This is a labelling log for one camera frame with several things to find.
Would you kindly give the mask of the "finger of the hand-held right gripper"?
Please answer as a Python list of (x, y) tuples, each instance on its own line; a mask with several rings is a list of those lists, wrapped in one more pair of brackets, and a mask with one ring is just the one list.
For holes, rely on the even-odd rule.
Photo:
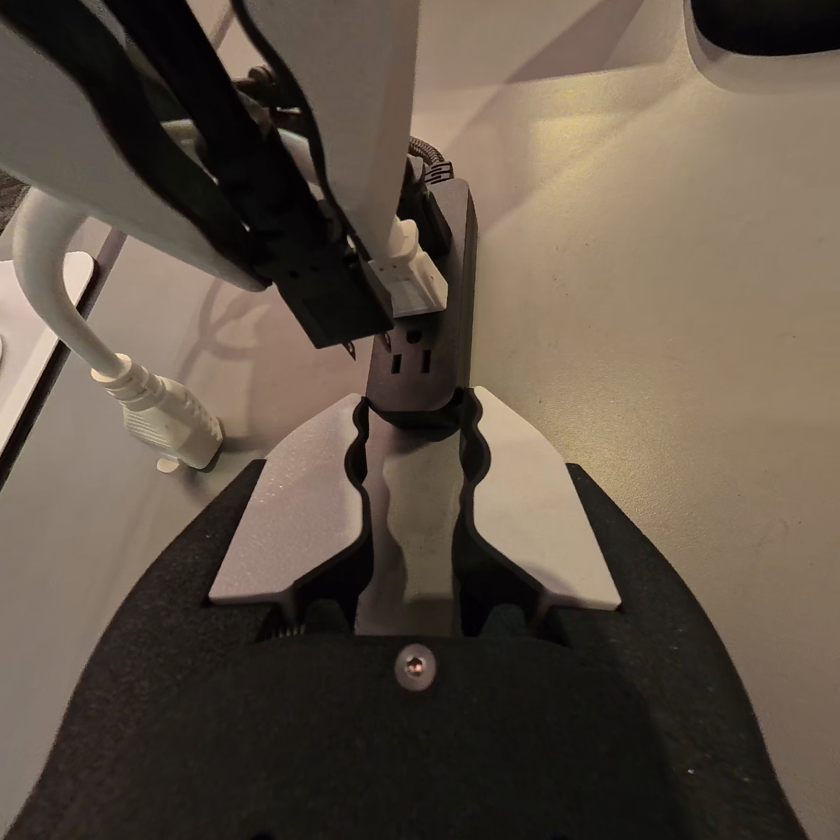
[(237, 14), (297, 84), (324, 195), (366, 258), (384, 261), (406, 168), (419, 2), (250, 1)]
[(87, 5), (2, 2), (1, 51), (3, 169), (213, 277), (268, 287), (235, 210)]

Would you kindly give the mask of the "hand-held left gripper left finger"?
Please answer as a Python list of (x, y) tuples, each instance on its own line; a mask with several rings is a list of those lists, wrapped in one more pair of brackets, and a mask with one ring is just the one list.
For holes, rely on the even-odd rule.
[(311, 604), (334, 601), (356, 623), (372, 579), (369, 434), (369, 403), (351, 393), (268, 453), (210, 603), (275, 604), (286, 623), (303, 624)]

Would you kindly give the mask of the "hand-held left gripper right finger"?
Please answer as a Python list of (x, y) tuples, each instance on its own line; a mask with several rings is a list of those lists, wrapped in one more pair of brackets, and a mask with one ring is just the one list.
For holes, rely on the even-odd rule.
[(622, 604), (558, 450), (487, 388), (465, 393), (456, 519), (461, 632), (478, 635), (498, 606), (538, 627), (550, 609), (614, 613)]

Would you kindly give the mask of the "black power plug with cable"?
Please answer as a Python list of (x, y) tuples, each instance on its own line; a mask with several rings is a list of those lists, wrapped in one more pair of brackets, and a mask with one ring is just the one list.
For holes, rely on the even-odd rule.
[(406, 157), (396, 215), (402, 221), (414, 221), (419, 245), (432, 259), (448, 255), (452, 245), (450, 227), (429, 190), (425, 162), (412, 154)]

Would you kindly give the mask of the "white power plug with cable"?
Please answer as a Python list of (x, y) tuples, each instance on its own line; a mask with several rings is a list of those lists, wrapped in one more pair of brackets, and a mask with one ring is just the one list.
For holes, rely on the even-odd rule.
[[(90, 367), (122, 408), (123, 426), (159, 456), (159, 467), (204, 469), (224, 441), (218, 419), (183, 384), (149, 372), (114, 353), (79, 314), (67, 292), (65, 254), (86, 217), (74, 207), (32, 187), (22, 202), (13, 237), (17, 283), (46, 327)], [(442, 312), (448, 284), (421, 246), (418, 225), (394, 218), (385, 257), (371, 267), (401, 319)]]

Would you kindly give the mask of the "black power strip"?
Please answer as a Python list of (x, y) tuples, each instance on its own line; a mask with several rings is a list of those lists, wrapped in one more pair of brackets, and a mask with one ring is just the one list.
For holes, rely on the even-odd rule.
[(447, 307), (399, 319), (388, 332), (389, 346), (374, 340), (365, 397), (394, 427), (446, 436), (460, 426), (469, 388), (478, 223), (465, 180), (433, 184), (429, 191), (452, 236), (449, 253), (436, 261), (448, 283)]

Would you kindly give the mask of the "white rounded plastic plate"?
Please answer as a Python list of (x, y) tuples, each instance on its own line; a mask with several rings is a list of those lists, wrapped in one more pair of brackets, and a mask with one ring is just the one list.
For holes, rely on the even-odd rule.
[(21, 291), (11, 260), (1, 264), (1, 344), (1, 449), (5, 449), (58, 344)]

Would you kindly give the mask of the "black rounded object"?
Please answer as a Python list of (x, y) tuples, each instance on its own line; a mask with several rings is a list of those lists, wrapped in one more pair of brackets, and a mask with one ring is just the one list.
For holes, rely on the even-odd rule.
[(745, 56), (800, 56), (839, 49), (838, 1), (691, 1), (696, 28)]

